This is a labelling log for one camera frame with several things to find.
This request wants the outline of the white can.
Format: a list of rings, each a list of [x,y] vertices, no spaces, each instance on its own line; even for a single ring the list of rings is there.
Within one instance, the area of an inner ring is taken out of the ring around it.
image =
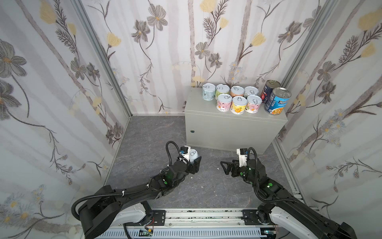
[[[189,161],[190,161],[190,163],[193,163],[198,157],[199,157],[198,152],[195,149],[191,148],[190,151],[189,151]]]

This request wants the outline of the pink small can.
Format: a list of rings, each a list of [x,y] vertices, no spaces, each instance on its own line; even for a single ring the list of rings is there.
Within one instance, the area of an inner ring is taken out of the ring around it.
[[[217,97],[216,108],[220,112],[227,112],[230,110],[232,97],[229,94],[220,94]]]

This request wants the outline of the yellow small can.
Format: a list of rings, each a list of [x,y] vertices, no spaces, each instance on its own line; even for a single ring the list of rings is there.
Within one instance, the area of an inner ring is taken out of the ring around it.
[[[243,96],[235,96],[232,98],[232,103],[230,107],[230,111],[233,114],[241,115],[245,112],[248,101]]]

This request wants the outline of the teal small can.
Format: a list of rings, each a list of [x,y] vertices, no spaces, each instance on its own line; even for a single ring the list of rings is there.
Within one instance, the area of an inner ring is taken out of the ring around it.
[[[205,101],[212,101],[215,97],[216,86],[211,83],[206,83],[202,87],[202,98]]]

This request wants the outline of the brown-label small can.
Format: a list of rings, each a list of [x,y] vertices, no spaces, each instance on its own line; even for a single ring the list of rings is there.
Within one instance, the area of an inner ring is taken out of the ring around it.
[[[247,105],[246,105],[245,111],[251,114],[255,114],[258,112],[261,104],[262,104],[261,97],[257,95],[249,95],[247,97]]]

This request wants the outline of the green small can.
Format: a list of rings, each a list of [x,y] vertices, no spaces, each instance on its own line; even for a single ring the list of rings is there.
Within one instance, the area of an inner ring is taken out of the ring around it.
[[[230,87],[224,84],[218,84],[215,90],[215,98],[217,99],[221,94],[229,94]]]

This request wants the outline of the blue soup can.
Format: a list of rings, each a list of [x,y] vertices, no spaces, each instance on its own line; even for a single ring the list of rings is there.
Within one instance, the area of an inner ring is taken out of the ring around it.
[[[265,105],[265,111],[272,115],[280,115],[290,97],[289,90],[282,87],[274,88]]]

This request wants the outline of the orange small can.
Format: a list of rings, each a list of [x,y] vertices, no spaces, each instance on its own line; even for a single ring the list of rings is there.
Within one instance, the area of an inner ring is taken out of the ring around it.
[[[230,89],[230,95],[231,97],[236,97],[236,96],[244,96],[244,93],[245,93],[245,89],[240,87],[240,86],[233,86],[231,89]]]

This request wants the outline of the grey-label small can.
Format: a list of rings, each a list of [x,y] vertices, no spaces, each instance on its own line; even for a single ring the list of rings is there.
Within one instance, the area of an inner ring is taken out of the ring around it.
[[[257,95],[259,93],[259,90],[256,87],[253,86],[247,86],[244,88],[245,92],[243,97],[247,98],[250,95]]]

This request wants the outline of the red and navy tall can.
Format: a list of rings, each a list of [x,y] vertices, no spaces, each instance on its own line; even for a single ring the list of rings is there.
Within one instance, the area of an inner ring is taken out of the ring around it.
[[[280,87],[280,86],[281,86],[280,82],[278,82],[276,80],[268,80],[265,83],[264,88],[263,88],[262,93],[261,93],[262,103],[266,104],[268,99],[271,96],[273,89]]]

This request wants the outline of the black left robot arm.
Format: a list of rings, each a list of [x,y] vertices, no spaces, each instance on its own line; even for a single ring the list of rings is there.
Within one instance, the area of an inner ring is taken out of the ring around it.
[[[132,220],[133,224],[146,222],[153,217],[148,205],[149,200],[158,199],[170,194],[189,174],[200,170],[202,157],[188,145],[176,147],[177,159],[169,158],[169,164],[160,173],[150,177],[147,183],[126,188],[112,189],[103,186],[95,194],[75,201],[71,207],[72,215],[81,222],[86,239],[95,239],[116,224],[120,212],[137,204],[142,204],[145,216]]]

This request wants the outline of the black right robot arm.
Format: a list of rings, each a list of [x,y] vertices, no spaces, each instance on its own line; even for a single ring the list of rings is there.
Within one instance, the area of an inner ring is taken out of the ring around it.
[[[238,160],[222,161],[226,175],[241,177],[252,185],[262,202],[255,214],[261,224],[273,223],[300,239],[355,239],[355,230],[345,222],[338,224],[298,200],[280,183],[266,174],[254,148],[239,149]]]

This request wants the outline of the grey metal cabinet box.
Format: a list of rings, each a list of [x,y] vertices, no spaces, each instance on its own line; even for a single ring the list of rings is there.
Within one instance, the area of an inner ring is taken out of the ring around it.
[[[192,88],[185,108],[187,145],[236,151],[253,147],[263,154],[287,123],[285,113],[272,115],[261,106],[255,114],[220,112],[216,100],[202,99],[202,89]]]

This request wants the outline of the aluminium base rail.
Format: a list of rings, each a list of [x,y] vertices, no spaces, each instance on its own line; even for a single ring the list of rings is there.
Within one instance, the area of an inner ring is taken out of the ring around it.
[[[273,223],[261,224],[256,219],[257,209],[154,209],[153,217],[143,225],[131,224],[127,220],[138,214],[129,210],[120,213],[116,224],[104,232],[101,239],[132,239],[128,229],[145,229],[153,233],[155,229],[177,228],[259,228],[267,239],[285,239],[295,236],[285,228]]]

